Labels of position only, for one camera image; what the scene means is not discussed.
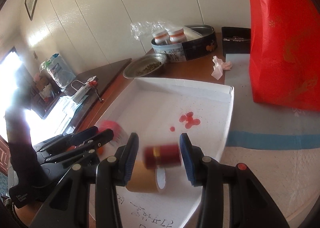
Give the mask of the red cylindrical container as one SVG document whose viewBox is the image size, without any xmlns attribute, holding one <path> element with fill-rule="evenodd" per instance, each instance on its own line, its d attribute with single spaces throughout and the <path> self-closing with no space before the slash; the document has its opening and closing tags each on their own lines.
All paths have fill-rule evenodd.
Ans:
<svg viewBox="0 0 320 228">
<path fill-rule="evenodd" d="M 147 146 L 143 150 L 143 162 L 147 169 L 181 166 L 178 144 Z"/>
</svg>

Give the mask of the dark side table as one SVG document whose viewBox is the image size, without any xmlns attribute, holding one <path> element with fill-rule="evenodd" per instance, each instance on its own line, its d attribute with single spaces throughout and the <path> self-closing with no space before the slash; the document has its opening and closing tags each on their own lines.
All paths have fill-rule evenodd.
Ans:
<svg viewBox="0 0 320 228">
<path fill-rule="evenodd" d="M 77 130 L 91 108 L 103 102 L 103 94 L 131 59 L 100 66 L 80 73 L 49 108 L 43 120 L 44 134 L 53 137 Z"/>
</svg>

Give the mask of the white power strip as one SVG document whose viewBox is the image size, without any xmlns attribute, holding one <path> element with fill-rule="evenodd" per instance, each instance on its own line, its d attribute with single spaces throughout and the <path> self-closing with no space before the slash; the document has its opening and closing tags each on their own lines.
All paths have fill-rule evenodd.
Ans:
<svg viewBox="0 0 320 228">
<path fill-rule="evenodd" d="M 73 84 L 75 82 L 79 82 L 82 84 L 82 86 L 79 89 L 76 89 Z M 97 95 L 97 98 L 100 102 L 103 102 L 104 99 L 99 95 L 98 89 L 97 89 L 98 82 L 95 80 L 94 77 L 89 78 L 86 82 L 81 82 L 79 80 L 75 80 L 71 83 L 71 87 L 75 90 L 75 94 L 72 96 L 72 100 L 80 104 L 82 101 L 85 100 L 85 96 L 90 90 L 94 90 L 95 94 Z"/>
</svg>

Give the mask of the water jug in bag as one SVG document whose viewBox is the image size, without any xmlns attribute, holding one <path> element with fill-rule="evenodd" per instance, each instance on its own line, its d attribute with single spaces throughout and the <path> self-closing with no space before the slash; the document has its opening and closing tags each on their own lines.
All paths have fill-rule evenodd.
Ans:
<svg viewBox="0 0 320 228">
<path fill-rule="evenodd" d="M 40 71 L 46 71 L 57 86 L 64 90 L 75 79 L 75 74 L 58 53 L 53 54 L 40 65 Z"/>
</svg>

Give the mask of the white cardboard tray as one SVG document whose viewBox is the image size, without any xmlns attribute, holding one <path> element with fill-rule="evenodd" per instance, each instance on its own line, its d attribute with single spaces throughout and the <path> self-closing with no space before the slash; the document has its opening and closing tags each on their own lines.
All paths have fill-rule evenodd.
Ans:
<svg viewBox="0 0 320 228">
<path fill-rule="evenodd" d="M 207 156 L 220 160 L 231 125 L 234 88 L 170 78 L 134 79 L 100 117 L 139 136 L 139 148 L 178 143 L 186 133 Z M 196 212 L 201 188 L 193 187 L 183 166 L 166 171 L 160 193 L 117 188 L 123 227 L 183 227 Z"/>
</svg>

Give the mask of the white quilted pad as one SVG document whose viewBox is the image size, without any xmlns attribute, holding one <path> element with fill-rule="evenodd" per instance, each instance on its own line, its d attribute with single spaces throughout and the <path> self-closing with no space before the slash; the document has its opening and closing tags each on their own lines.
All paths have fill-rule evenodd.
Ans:
<svg viewBox="0 0 320 228">
<path fill-rule="evenodd" d="M 234 109 L 223 161 L 245 163 L 298 227 L 319 197 L 319 113 L 255 103 L 248 54 L 228 54 Z"/>
</svg>

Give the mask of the metal bowl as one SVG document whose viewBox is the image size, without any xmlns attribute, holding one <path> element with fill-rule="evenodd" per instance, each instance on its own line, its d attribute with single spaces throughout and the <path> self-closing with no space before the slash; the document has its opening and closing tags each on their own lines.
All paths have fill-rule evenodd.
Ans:
<svg viewBox="0 0 320 228">
<path fill-rule="evenodd" d="M 154 77 L 164 72 L 167 56 L 161 53 L 144 55 L 132 61 L 124 70 L 123 76 L 126 79 L 141 77 Z"/>
</svg>

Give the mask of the round decorated tin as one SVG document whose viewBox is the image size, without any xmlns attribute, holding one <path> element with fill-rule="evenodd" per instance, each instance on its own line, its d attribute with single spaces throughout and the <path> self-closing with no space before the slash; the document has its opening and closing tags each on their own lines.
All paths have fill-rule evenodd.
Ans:
<svg viewBox="0 0 320 228">
<path fill-rule="evenodd" d="M 167 62 L 185 62 L 204 57 L 217 48 L 216 31 L 210 25 L 186 25 L 188 30 L 199 33 L 201 37 L 183 43 L 157 45 L 152 39 L 151 45 L 155 53 L 165 54 Z"/>
</svg>

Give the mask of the clear plastic wrap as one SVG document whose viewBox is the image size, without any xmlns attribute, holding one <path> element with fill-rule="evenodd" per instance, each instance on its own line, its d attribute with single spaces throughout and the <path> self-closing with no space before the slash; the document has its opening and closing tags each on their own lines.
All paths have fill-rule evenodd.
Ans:
<svg viewBox="0 0 320 228">
<path fill-rule="evenodd" d="M 174 24 L 170 21 L 138 21 L 131 23 L 131 37 L 140 40 L 142 37 L 149 37 L 156 31 L 169 30 Z"/>
</svg>

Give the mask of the left white orange bottle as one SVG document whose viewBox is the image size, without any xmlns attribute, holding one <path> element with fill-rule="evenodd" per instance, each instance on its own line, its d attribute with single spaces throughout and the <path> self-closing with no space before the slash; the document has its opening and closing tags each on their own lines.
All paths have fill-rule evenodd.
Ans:
<svg viewBox="0 0 320 228">
<path fill-rule="evenodd" d="M 166 30 L 157 30 L 152 33 L 156 45 L 167 45 L 170 37 Z"/>
</svg>

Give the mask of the white orange bottle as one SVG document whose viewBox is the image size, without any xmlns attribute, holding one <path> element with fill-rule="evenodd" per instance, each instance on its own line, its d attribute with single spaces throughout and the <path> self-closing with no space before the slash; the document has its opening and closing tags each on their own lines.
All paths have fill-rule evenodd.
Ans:
<svg viewBox="0 0 320 228">
<path fill-rule="evenodd" d="M 183 43 L 187 41 L 187 37 L 184 33 L 183 27 L 176 27 L 168 30 L 168 35 L 170 37 L 170 42 L 175 43 Z"/>
<path fill-rule="evenodd" d="M 152 33 L 156 45 L 167 45 L 170 37 L 166 30 L 157 30 Z"/>
</svg>

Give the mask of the red fabric bag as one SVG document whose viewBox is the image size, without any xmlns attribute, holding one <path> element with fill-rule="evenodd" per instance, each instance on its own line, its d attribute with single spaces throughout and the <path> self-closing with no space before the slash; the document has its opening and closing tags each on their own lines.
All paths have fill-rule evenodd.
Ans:
<svg viewBox="0 0 320 228">
<path fill-rule="evenodd" d="M 319 11 L 311 0 L 250 0 L 253 100 L 319 111 Z"/>
</svg>

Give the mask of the black box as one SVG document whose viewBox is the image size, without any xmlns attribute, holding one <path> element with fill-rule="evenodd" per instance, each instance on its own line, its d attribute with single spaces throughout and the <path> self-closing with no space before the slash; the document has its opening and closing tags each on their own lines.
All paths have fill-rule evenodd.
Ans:
<svg viewBox="0 0 320 228">
<path fill-rule="evenodd" d="M 251 50 L 251 29 L 243 27 L 222 27 L 222 50 L 227 54 L 249 54 Z"/>
</svg>

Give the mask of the right white orange bottle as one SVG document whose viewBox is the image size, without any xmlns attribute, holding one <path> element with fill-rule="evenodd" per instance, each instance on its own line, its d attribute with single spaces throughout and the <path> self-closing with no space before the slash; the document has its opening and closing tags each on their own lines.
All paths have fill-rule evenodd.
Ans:
<svg viewBox="0 0 320 228">
<path fill-rule="evenodd" d="M 168 30 L 168 35 L 170 37 L 170 42 L 175 43 L 183 43 L 187 41 L 187 37 L 184 33 L 183 27 L 176 27 Z"/>
</svg>

